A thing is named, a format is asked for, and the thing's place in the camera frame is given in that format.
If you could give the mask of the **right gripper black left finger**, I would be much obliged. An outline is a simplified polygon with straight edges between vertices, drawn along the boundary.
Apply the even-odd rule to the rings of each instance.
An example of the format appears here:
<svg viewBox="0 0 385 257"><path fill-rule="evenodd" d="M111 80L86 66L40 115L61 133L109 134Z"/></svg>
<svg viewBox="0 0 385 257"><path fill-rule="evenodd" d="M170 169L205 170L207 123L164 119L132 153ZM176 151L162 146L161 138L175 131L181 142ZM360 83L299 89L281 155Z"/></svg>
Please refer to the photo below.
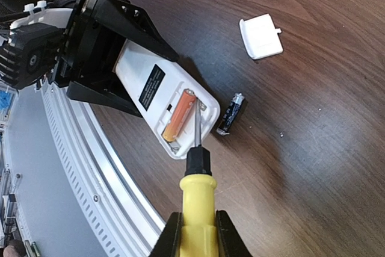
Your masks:
<svg viewBox="0 0 385 257"><path fill-rule="evenodd" d="M182 213L172 212L149 257L179 256L182 225Z"/></svg>

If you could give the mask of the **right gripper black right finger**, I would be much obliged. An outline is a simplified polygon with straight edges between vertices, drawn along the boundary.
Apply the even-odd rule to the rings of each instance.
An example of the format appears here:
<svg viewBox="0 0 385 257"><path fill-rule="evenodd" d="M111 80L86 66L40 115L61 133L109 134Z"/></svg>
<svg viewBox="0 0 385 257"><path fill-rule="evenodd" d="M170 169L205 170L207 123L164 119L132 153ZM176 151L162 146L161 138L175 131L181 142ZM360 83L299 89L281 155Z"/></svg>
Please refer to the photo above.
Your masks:
<svg viewBox="0 0 385 257"><path fill-rule="evenodd" d="M217 228L219 256L251 257L251 253L248 251L226 211L218 210L216 212L215 224Z"/></svg>

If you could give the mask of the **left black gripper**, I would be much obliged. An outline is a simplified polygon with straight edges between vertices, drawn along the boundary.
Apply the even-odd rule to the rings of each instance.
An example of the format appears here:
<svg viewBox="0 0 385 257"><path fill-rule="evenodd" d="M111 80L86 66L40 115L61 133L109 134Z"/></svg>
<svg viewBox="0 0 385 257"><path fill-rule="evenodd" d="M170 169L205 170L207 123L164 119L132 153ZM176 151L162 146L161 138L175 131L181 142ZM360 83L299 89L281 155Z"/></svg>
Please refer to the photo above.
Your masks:
<svg viewBox="0 0 385 257"><path fill-rule="evenodd" d="M71 100L142 117L112 72L126 39L168 61L179 59L147 12L130 0L76 0L51 81L67 87Z"/></svg>

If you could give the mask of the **white remote control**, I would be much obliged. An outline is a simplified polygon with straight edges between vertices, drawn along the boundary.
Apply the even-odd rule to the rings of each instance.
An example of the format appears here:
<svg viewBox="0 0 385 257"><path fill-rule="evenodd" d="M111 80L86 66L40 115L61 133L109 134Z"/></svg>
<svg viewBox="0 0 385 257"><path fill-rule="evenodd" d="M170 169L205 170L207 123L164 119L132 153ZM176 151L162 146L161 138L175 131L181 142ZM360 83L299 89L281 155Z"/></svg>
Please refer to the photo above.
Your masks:
<svg viewBox="0 0 385 257"><path fill-rule="evenodd" d="M194 112L190 111L173 141L163 132L185 91L200 101L201 136L206 138L220 116L218 101L175 62L125 41L115 64L115 74L155 137L173 159L186 158L194 145Z"/></svg>

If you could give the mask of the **yellow handled screwdriver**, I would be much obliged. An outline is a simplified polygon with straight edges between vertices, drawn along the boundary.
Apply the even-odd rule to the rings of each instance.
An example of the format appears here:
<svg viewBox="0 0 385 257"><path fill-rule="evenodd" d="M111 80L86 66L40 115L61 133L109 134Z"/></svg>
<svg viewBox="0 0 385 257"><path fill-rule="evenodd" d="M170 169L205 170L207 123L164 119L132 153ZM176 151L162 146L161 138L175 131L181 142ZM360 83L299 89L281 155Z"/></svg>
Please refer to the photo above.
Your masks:
<svg viewBox="0 0 385 257"><path fill-rule="evenodd" d="M195 101L194 145L187 153L183 191L180 256L218 256L215 227L216 180L211 172L211 154L202 146L201 102Z"/></svg>

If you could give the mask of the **black battery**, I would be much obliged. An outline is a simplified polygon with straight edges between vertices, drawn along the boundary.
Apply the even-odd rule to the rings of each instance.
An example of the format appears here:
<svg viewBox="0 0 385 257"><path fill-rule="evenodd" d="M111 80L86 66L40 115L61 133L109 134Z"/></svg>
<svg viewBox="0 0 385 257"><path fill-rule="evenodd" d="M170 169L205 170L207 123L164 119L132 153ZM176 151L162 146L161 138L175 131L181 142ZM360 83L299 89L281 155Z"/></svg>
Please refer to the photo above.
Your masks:
<svg viewBox="0 0 385 257"><path fill-rule="evenodd" d="M216 130L218 134L222 136L229 135L230 127L240 112L244 99L245 97L242 93L235 93Z"/></svg>

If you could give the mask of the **white battery cover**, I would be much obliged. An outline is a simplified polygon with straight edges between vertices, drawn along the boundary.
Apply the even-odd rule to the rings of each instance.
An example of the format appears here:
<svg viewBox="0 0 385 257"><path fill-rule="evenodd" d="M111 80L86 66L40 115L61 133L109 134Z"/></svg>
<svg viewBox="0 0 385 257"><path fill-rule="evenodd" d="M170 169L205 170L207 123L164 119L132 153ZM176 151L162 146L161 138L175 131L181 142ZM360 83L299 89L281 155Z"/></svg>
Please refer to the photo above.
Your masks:
<svg viewBox="0 0 385 257"><path fill-rule="evenodd" d="M281 54L283 46L279 38L282 32L276 28L270 14L239 21L241 37L248 56L260 60Z"/></svg>

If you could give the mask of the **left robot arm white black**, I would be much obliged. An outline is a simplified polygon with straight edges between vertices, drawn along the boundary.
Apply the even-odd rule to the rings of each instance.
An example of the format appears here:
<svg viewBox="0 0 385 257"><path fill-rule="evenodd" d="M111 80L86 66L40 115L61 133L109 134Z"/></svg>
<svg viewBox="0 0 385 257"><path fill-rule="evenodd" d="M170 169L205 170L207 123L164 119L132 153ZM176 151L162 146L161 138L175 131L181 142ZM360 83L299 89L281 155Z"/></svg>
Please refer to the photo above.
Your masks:
<svg viewBox="0 0 385 257"><path fill-rule="evenodd" d="M1 0L1 80L15 90L47 80L74 101L142 117L165 73L150 70L138 94L118 78L128 45L168 61L178 55L129 0Z"/></svg>

